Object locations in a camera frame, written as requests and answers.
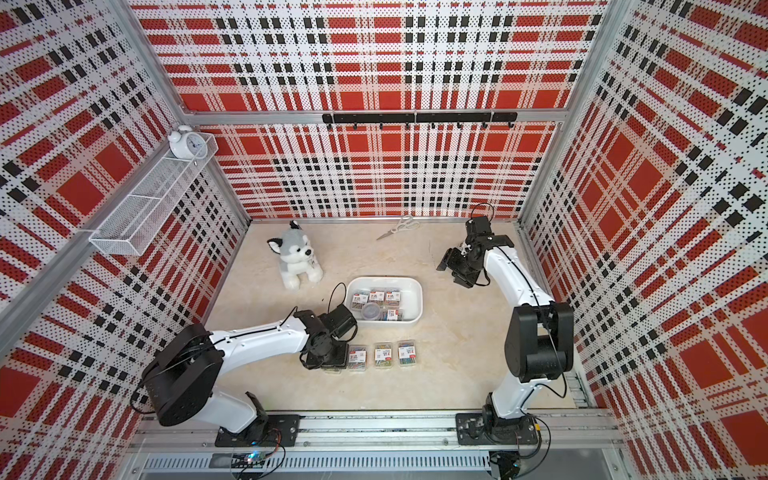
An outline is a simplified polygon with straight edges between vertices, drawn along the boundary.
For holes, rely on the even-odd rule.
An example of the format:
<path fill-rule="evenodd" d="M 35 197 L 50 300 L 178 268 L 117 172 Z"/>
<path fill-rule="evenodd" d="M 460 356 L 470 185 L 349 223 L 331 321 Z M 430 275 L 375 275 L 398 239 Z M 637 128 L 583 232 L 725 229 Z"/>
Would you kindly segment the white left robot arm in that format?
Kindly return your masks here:
<path fill-rule="evenodd" d="M 185 327 L 141 374 L 151 412 L 162 426 L 190 419 L 220 428 L 225 444 L 253 444 L 268 433 L 269 416 L 257 397 L 244 398 L 219 389 L 218 378 L 264 359 L 296 354 L 307 370 L 344 369 L 347 333 L 358 331 L 352 312 L 340 304 L 317 315 L 293 309 L 284 319 L 246 329 L 208 331 Z"/>

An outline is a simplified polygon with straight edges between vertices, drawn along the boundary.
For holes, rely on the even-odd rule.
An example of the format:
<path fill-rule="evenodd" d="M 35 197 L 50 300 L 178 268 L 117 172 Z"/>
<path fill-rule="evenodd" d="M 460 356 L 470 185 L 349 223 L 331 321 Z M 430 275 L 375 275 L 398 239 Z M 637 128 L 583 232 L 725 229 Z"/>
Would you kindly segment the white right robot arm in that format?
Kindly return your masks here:
<path fill-rule="evenodd" d="M 484 277 L 496 284 L 512 308 L 504 342 L 507 374 L 491 392 L 479 419 L 468 430 L 481 430 L 491 442 L 519 439 L 535 428 L 527 404 L 573 368 L 574 310 L 557 302 L 532 278 L 511 240 L 503 235 L 477 237 L 448 249 L 437 266 L 456 284 L 472 288 Z"/>

